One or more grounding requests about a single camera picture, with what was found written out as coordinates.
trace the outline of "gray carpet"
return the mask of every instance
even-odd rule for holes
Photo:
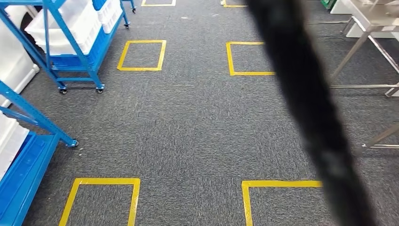
[[[137,226],[242,226],[242,180],[316,179],[275,77],[229,75],[226,42],[260,40],[245,8],[224,8],[219,0],[177,0],[175,7],[140,4],[136,1],[136,15],[125,4],[132,24],[129,30],[119,26],[101,66],[103,94],[71,89],[60,95],[44,72],[23,91],[80,141],[76,149],[59,145],[25,226],[58,225],[77,177],[140,178]],[[309,20],[348,18],[330,15],[319,1],[309,1],[307,9]],[[342,28],[310,26],[329,73],[356,41],[341,36]],[[167,40],[162,71],[118,71],[128,40]],[[398,57],[397,42],[384,45]],[[124,66],[155,66],[158,47],[131,46]],[[238,70],[271,69],[262,63],[259,46],[232,51]],[[398,81],[367,42],[336,83]],[[397,99],[383,92],[333,91],[353,147],[398,121]],[[399,154],[367,150],[357,164],[380,225],[398,225]],[[130,193],[131,186],[81,186],[68,225],[126,225]],[[333,225],[320,189],[250,188],[250,195],[255,226]]]

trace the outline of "black cable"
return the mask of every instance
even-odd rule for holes
[[[298,0],[247,0],[330,208],[342,226],[375,226]]]

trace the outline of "blue metal frame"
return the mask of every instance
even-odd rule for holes
[[[23,99],[22,96],[14,92],[10,87],[8,87],[2,81],[0,81],[0,94],[3,95],[8,100],[10,100],[19,109],[23,110],[28,115],[23,115],[11,109],[0,107],[0,110],[3,111],[4,114],[12,118],[20,119],[48,130],[53,135],[58,136],[59,139],[61,139],[61,141],[63,141],[67,146],[70,147],[76,146],[77,144],[76,139],[73,139],[68,134],[66,134],[62,129],[56,126],[51,120],[49,120],[39,110],[33,107],[28,101]]]
[[[132,8],[136,8],[135,7],[135,2],[133,0],[122,0],[122,1],[130,1],[130,3],[132,4]]]
[[[11,202],[2,206],[0,225],[22,225],[60,138],[58,135],[36,135],[29,132],[27,139],[20,155],[0,180],[0,195],[11,195]],[[32,149],[30,145],[35,142],[45,142],[45,146],[41,150]],[[30,163],[30,169],[18,165],[21,162]]]
[[[41,54],[36,50],[36,48],[29,42],[29,40],[23,35],[23,33],[12,23],[12,21],[8,18],[7,13],[3,8],[0,8],[0,18],[6,24],[6,26],[11,30],[11,32],[22,42],[23,46],[27,49],[27,51],[32,55],[32,57],[38,62],[38,64],[47,72],[50,78],[57,84],[58,89],[65,90],[66,84],[64,81],[85,81],[85,82],[94,82],[96,85],[96,89],[104,89],[104,84],[101,83],[98,78],[97,72],[101,66],[101,63],[105,57],[106,52],[111,44],[112,38],[115,35],[116,27],[118,26],[122,17],[125,20],[125,26],[128,27],[130,22],[128,21],[128,17],[126,16],[125,9],[122,4],[123,0],[120,0],[120,6],[122,8],[122,15],[114,26],[112,32],[107,34],[106,43],[103,45],[104,48],[101,50],[100,57],[96,60],[94,65],[90,65],[86,56],[83,54],[76,40],[72,36],[71,31],[68,29],[65,21],[62,19],[61,14],[58,12],[58,8],[65,2],[65,0],[0,0],[0,7],[5,7],[7,5],[42,5],[43,13],[44,13],[44,27],[45,27],[45,36],[46,36],[46,58],[43,59]],[[75,50],[79,60],[82,62],[82,66],[52,66],[49,57],[49,44],[48,44],[48,12],[52,14],[53,18],[64,32],[66,38],[71,43],[73,49]],[[82,78],[61,78],[58,76],[56,71],[62,72],[87,72],[90,77]]]

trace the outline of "yellow tape square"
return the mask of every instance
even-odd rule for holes
[[[68,200],[66,201],[59,226],[66,226],[66,222],[68,221],[68,217],[71,212],[76,193],[78,192],[79,185],[133,185],[128,226],[135,225],[138,194],[140,191],[139,178],[76,178],[72,185],[71,192],[69,193]]]
[[[248,7],[247,5],[227,5],[226,0],[222,0],[223,7],[227,8],[241,8],[241,7]]]
[[[229,64],[230,75],[274,75],[274,72],[236,72],[233,66],[233,56],[231,54],[231,45],[263,45],[262,41],[228,41],[226,43],[227,62]]]
[[[241,183],[241,187],[246,226],[253,226],[251,200],[249,197],[250,187],[321,187],[321,181],[244,180]]]
[[[141,6],[176,6],[176,0],[172,0],[171,4],[146,4],[146,0],[141,2]]]
[[[157,67],[123,67],[126,54],[128,53],[129,45],[132,43],[162,43],[160,58]],[[160,71],[162,70],[163,58],[165,56],[166,40],[130,40],[127,41],[123,48],[122,55],[120,56],[117,68],[120,71]]]

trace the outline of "white plastic bin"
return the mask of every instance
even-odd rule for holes
[[[67,0],[59,8],[59,12],[79,47],[85,50],[84,52],[89,52],[101,28],[101,23],[98,20],[97,12],[94,10],[92,1]],[[38,46],[46,51],[43,10],[31,21],[25,28],[25,31],[35,39]],[[52,56],[76,54],[65,34],[50,13],[48,14],[48,42],[50,44],[50,55]]]
[[[7,172],[22,143],[29,133],[16,119],[8,118],[0,112],[0,180]]]
[[[111,33],[122,12],[119,0],[107,0],[97,12],[106,34]]]
[[[4,145],[2,150],[0,149],[0,180],[11,166],[11,163],[15,159],[16,154],[29,133],[29,130],[20,126],[18,122],[13,129],[14,131],[8,139],[8,142]]]

